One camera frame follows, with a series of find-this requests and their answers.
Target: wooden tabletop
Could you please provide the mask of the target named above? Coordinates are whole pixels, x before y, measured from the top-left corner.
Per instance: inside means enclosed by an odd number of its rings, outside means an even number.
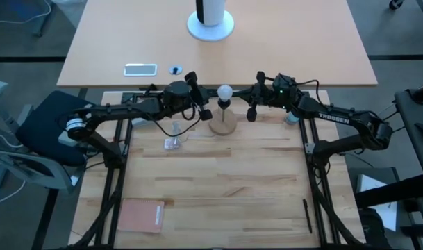
[[[105,92],[102,104],[119,103],[121,95]],[[321,91],[321,98],[329,102],[326,92]],[[211,101],[208,107],[214,110],[217,102]],[[181,138],[186,140],[182,147],[173,151],[163,149],[166,136],[155,125],[134,130],[123,198],[165,201],[163,229],[160,234],[117,231],[116,248],[319,246],[298,125],[285,124],[283,110],[262,106],[257,109],[256,122],[248,122],[247,104],[239,99],[232,100],[230,109],[238,116],[233,134],[214,136],[208,123],[200,122]],[[160,124],[169,131],[173,120],[180,121],[181,129],[190,123],[177,115]],[[97,131],[112,140],[115,125],[105,122]],[[317,128],[321,139],[338,138],[332,122],[317,120]],[[88,165],[100,161],[98,157]],[[100,165],[85,173],[70,244],[98,215],[106,172]],[[335,211],[364,241],[343,157],[331,158],[328,178]],[[313,234],[307,227],[302,199],[309,203]],[[326,217],[325,226],[330,232]]]
[[[346,0],[228,0],[234,32],[220,42],[194,39],[192,0],[88,1],[57,85],[167,85],[196,71],[202,85],[251,85],[279,72],[325,86],[371,86],[376,77]],[[124,77],[125,64],[154,63],[154,77]]]

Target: pink notepad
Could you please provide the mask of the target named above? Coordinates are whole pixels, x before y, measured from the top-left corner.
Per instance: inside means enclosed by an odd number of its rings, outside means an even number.
[[[124,199],[120,210],[118,230],[160,233],[162,231],[163,201]]]

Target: light bulb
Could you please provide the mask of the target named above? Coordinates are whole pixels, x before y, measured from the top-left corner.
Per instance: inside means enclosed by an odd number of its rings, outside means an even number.
[[[228,101],[233,96],[233,88],[227,84],[221,85],[217,89],[217,95],[222,101]]]

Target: wooden lamp base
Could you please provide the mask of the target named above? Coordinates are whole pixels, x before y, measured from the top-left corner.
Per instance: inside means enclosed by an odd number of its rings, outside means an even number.
[[[229,109],[223,111],[221,108],[218,108],[213,112],[213,118],[208,124],[211,131],[216,135],[229,135],[236,129],[238,120],[233,111]]]

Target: wooden table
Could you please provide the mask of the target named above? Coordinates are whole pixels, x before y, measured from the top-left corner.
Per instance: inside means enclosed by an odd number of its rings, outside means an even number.
[[[193,0],[88,1],[57,85],[167,85],[196,71],[202,85],[251,85],[279,72],[324,86],[371,86],[376,77],[346,0],[228,0],[234,32],[202,42],[187,30]],[[125,64],[155,63],[155,77],[124,77]]]
[[[119,103],[121,95],[105,92],[102,104]],[[325,91],[320,95],[329,102]],[[216,100],[208,106],[214,110]],[[230,108],[238,116],[233,134],[213,136],[208,123],[200,122],[186,133],[188,138],[182,137],[187,141],[175,151],[163,149],[166,137],[155,125],[134,130],[123,198],[165,201],[163,230],[161,234],[117,231],[116,248],[319,246],[299,127],[285,124],[281,109],[259,106],[258,119],[251,123],[245,118],[244,101],[234,99]],[[173,120],[179,120],[182,129],[190,123],[176,115],[160,124],[169,131]],[[115,125],[105,122],[97,131],[112,140]],[[338,138],[332,122],[317,120],[317,128],[321,139]],[[88,165],[100,161],[92,159]],[[98,215],[106,172],[100,165],[85,173],[70,244]],[[343,157],[331,158],[328,178],[335,211],[364,241]],[[308,231],[302,199],[309,202],[313,234]],[[105,239],[109,226],[107,220]],[[326,217],[325,226],[330,232]]]

